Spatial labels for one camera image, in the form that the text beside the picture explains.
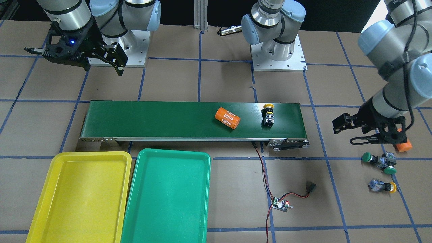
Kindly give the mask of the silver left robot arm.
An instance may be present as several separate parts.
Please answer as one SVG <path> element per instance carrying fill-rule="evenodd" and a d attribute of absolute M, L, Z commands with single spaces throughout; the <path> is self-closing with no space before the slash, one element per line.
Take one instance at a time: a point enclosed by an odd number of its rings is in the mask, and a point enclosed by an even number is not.
<path fill-rule="evenodd" d="M 386 0 L 389 20 L 361 33 L 358 46 L 387 84 L 361 105 L 355 115 L 333 120 L 333 132 L 361 128 L 364 144 L 401 144 L 415 123 L 413 109 L 431 99 L 431 1 Z M 261 44 L 264 57 L 286 61 L 306 10 L 294 0 L 259 0 L 242 17 L 244 38 Z"/>

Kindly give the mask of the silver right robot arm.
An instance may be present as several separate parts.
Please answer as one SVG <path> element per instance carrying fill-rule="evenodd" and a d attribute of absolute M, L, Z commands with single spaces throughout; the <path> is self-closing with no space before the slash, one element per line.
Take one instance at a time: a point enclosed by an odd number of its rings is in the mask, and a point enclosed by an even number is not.
<path fill-rule="evenodd" d="M 77 66 L 89 71 L 90 59 L 112 66 L 123 74 L 144 40 L 136 32 L 159 28 L 159 0 L 39 0 L 51 20 L 44 48 L 25 47 L 51 63 Z"/>

